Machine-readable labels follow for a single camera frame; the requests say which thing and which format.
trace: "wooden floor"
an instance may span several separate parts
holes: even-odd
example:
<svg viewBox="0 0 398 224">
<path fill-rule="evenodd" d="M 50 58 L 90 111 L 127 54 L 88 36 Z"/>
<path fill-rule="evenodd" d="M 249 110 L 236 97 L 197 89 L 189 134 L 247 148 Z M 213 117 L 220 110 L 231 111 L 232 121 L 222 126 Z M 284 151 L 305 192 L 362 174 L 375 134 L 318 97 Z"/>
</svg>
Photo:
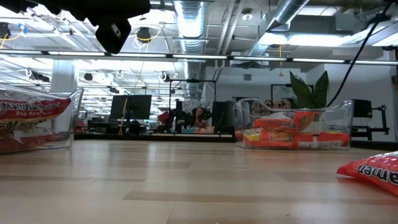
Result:
<svg viewBox="0 0 398 224">
<path fill-rule="evenodd" d="M 0 224 L 397 223 L 398 197 L 335 174 L 381 152 L 75 141 L 0 156 Z"/>
</svg>

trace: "silver air duct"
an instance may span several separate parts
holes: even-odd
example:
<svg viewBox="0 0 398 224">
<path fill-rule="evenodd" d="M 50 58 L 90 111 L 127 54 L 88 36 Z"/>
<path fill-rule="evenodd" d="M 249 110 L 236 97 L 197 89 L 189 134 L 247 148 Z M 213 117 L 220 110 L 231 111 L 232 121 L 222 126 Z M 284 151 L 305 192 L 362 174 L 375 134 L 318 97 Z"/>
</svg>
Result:
<svg viewBox="0 0 398 224">
<path fill-rule="evenodd" d="M 202 38 L 205 33 L 207 3 L 200 1 L 175 1 L 177 26 L 180 37 Z M 203 54 L 205 43 L 200 40 L 181 40 L 181 51 L 184 54 Z M 186 79 L 204 80 L 205 74 L 200 62 L 184 62 Z M 190 98 L 199 98 L 201 93 L 198 84 L 187 84 Z"/>
<path fill-rule="evenodd" d="M 265 30 L 265 34 L 271 29 L 276 28 L 280 25 L 289 24 L 309 1 L 310 0 L 280 0 L 277 9 L 272 12 L 273 18 L 269 22 L 269 25 Z M 260 57 L 263 55 L 269 45 L 262 44 L 262 38 L 263 37 L 260 37 L 259 40 L 254 44 L 254 46 L 248 51 L 248 53 L 246 54 L 247 56 Z"/>
</svg>

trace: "clear plastic bin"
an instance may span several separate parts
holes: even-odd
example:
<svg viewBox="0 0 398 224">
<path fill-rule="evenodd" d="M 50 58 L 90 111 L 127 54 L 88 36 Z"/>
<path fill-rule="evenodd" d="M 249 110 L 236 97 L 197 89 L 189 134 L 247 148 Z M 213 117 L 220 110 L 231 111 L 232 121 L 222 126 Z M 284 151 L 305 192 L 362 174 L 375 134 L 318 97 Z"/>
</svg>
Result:
<svg viewBox="0 0 398 224">
<path fill-rule="evenodd" d="M 236 139 L 246 148 L 347 149 L 353 102 L 322 109 L 272 109 L 256 98 L 234 104 Z"/>
<path fill-rule="evenodd" d="M 72 146 L 82 96 L 0 84 L 0 152 Z"/>
</svg>

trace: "computer monitor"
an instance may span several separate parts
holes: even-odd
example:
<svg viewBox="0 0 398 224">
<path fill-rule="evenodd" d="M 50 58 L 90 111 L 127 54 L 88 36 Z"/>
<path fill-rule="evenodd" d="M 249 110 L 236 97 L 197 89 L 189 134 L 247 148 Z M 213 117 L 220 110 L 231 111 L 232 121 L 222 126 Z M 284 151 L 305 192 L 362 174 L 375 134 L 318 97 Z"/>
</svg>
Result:
<svg viewBox="0 0 398 224">
<path fill-rule="evenodd" d="M 110 120 L 118 120 L 123 117 L 124 105 L 127 111 L 130 111 L 130 119 L 149 119 L 150 104 L 152 103 L 152 95 L 119 95 L 113 96 Z"/>
</svg>

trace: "green leaf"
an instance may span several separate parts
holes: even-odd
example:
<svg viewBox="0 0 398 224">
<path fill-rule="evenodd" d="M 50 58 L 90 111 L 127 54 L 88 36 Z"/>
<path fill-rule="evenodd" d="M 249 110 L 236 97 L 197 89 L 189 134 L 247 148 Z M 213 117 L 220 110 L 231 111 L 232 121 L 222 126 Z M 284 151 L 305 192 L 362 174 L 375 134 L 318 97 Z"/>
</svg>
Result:
<svg viewBox="0 0 398 224">
<path fill-rule="evenodd" d="M 315 108 L 315 105 L 312 103 L 312 94 L 308 86 L 303 81 L 294 77 L 292 72 L 290 72 L 290 82 L 293 92 L 297 97 L 297 106 L 299 108 Z"/>
<path fill-rule="evenodd" d="M 312 93 L 312 102 L 315 108 L 324 108 L 326 106 L 326 99 L 329 88 L 329 76 L 325 71 L 315 84 L 315 89 Z"/>
</svg>

